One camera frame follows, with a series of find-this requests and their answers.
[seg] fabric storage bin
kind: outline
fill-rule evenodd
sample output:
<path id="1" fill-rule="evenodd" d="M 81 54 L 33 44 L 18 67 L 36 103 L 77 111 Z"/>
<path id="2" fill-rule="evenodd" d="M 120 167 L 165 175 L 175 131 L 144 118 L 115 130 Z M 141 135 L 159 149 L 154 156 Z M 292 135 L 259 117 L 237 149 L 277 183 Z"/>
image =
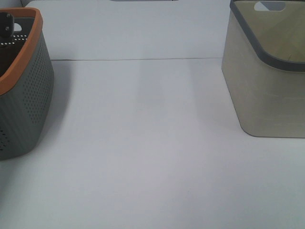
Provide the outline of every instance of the fabric storage bin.
<path id="1" fill-rule="evenodd" d="M 35 147 L 50 106 L 53 80 L 39 10 L 0 9 L 0 160 Z"/>
<path id="2" fill-rule="evenodd" d="M 305 1 L 231 0 L 230 8 L 222 69 L 242 129 L 305 137 Z"/>

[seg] beige storage bin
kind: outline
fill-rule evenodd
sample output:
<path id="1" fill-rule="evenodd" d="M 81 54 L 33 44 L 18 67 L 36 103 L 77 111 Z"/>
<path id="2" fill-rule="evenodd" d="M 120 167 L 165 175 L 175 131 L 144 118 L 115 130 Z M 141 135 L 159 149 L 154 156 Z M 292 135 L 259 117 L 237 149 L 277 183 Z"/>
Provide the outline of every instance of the beige storage bin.
<path id="1" fill-rule="evenodd" d="M 242 129 L 305 137 L 305 1 L 232 0 L 230 8 L 222 69 Z"/>

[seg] perforated holes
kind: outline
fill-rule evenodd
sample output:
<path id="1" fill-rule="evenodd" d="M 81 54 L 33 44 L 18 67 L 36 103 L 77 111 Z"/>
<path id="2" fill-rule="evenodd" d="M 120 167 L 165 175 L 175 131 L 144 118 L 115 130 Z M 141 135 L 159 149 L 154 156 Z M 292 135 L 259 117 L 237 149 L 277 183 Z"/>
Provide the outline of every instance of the perforated holes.
<path id="1" fill-rule="evenodd" d="M 42 41 L 30 73 L 23 84 L 23 102 L 33 124 L 41 121 L 51 87 L 51 64 L 48 61 L 47 47 Z"/>
<path id="2" fill-rule="evenodd" d="M 10 140 L 0 127 L 0 153 L 8 146 L 9 143 Z"/>

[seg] gray perforated basket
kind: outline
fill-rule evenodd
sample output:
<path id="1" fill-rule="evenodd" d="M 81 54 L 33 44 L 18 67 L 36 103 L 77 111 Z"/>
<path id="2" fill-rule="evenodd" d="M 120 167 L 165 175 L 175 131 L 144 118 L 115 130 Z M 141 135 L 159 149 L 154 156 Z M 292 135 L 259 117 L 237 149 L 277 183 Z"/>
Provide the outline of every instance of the gray perforated basket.
<path id="1" fill-rule="evenodd" d="M 41 32 L 16 85 L 0 96 L 0 160 L 31 151 L 41 134 L 53 90 L 54 71 Z"/>

